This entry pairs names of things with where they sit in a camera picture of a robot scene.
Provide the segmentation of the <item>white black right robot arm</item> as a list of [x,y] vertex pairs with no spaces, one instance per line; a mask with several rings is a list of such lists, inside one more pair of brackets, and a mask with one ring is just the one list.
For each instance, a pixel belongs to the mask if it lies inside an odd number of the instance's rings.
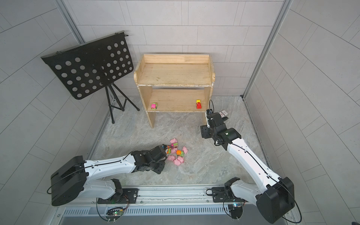
[[240,133],[227,128],[220,113],[206,110],[206,125],[200,127],[202,138],[212,138],[215,146],[222,146],[246,169],[255,184],[244,183],[234,177],[225,183],[225,193],[229,200],[243,199],[255,205],[263,218],[274,224],[294,207],[294,184],[272,171],[246,144]]

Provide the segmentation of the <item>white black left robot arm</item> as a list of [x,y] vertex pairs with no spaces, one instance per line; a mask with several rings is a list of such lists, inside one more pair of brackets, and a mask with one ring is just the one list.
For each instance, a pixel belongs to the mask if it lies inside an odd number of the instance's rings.
[[151,150],[132,151],[126,156],[84,160],[73,157],[51,175],[52,206],[62,206],[75,199],[96,198],[100,204],[129,203],[129,194],[122,189],[118,179],[105,181],[105,177],[120,173],[153,171],[161,174],[167,159],[169,145],[159,145]]

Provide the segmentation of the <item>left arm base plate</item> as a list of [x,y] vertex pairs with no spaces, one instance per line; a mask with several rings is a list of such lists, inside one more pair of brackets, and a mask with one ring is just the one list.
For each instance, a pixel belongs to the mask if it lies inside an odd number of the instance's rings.
[[138,188],[125,188],[122,190],[122,194],[115,193],[109,199],[101,199],[97,200],[98,204],[134,204],[137,201],[138,197]]

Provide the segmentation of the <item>pink green toy car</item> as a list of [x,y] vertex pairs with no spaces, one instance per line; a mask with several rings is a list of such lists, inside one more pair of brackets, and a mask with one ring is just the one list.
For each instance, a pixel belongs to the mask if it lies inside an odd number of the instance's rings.
[[156,102],[153,102],[152,104],[151,104],[151,110],[156,110],[157,109],[157,103]]

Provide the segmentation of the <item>orange green mixer truck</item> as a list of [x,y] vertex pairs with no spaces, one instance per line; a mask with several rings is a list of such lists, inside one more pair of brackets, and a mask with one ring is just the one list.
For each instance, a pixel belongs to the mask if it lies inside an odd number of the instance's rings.
[[184,154],[185,154],[184,151],[181,151],[181,150],[176,151],[177,156],[184,157]]

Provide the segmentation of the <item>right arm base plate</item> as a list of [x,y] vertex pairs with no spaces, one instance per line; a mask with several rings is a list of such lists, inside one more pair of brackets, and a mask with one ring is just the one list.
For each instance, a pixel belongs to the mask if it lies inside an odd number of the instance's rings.
[[235,202],[235,203],[246,203],[247,201],[241,198],[237,198],[226,187],[211,187],[206,189],[205,194],[212,197],[214,203],[222,202]]

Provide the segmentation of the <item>red yellow toy truck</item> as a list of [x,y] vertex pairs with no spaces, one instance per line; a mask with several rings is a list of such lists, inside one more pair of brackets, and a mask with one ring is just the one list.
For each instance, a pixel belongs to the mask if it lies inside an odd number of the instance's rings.
[[196,100],[196,108],[197,109],[202,109],[201,100],[199,100],[199,99]]

